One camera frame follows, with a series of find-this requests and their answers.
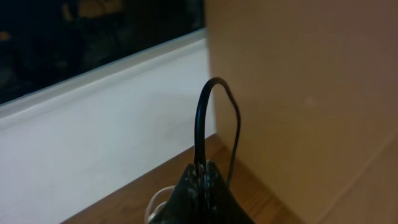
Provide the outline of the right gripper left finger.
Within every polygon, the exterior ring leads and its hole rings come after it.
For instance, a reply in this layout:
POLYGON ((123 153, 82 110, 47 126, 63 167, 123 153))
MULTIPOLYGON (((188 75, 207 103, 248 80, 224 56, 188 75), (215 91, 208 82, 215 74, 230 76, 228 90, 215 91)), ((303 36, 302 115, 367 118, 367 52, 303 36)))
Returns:
POLYGON ((186 166, 164 207, 149 223, 194 224, 201 219, 200 190, 193 164, 186 166))

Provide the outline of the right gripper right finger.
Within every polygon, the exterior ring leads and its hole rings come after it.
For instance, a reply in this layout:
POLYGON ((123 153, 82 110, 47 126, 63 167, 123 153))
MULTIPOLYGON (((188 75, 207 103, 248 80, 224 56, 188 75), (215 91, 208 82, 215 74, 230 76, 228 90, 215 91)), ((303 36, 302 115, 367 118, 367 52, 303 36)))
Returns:
POLYGON ((234 198, 214 162, 206 162, 203 187, 203 223, 254 224, 234 198))

